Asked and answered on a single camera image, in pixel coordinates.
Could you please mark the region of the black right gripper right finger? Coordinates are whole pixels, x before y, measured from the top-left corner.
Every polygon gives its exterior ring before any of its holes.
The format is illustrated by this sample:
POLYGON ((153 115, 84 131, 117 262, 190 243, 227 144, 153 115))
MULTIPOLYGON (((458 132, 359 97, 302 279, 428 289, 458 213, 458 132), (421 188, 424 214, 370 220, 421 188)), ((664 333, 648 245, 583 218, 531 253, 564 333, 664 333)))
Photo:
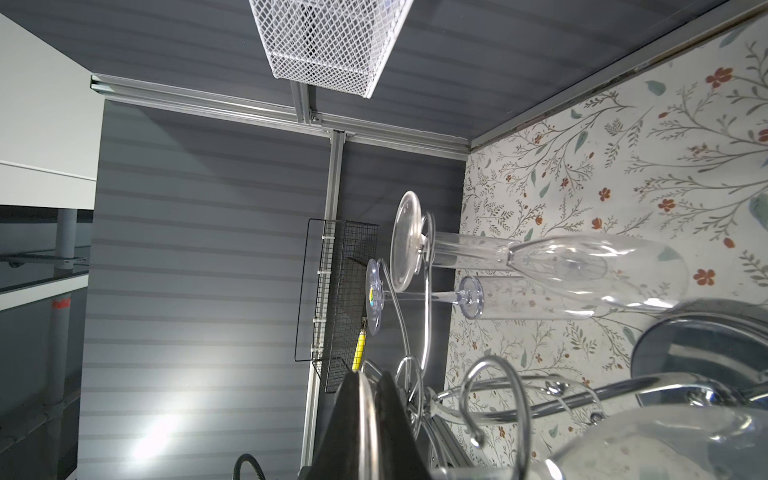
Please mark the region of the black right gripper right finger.
POLYGON ((429 480, 394 378, 384 372, 375 389, 382 479, 429 480))

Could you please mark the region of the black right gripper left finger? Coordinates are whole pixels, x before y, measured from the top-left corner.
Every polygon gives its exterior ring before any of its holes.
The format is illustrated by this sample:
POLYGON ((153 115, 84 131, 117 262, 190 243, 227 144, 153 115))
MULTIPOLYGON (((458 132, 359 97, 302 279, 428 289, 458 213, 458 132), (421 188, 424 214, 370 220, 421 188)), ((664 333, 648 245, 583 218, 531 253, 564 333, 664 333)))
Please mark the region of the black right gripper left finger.
POLYGON ((349 372, 339 390, 323 441, 307 474, 309 480, 357 479, 360 407, 357 372, 349 372))

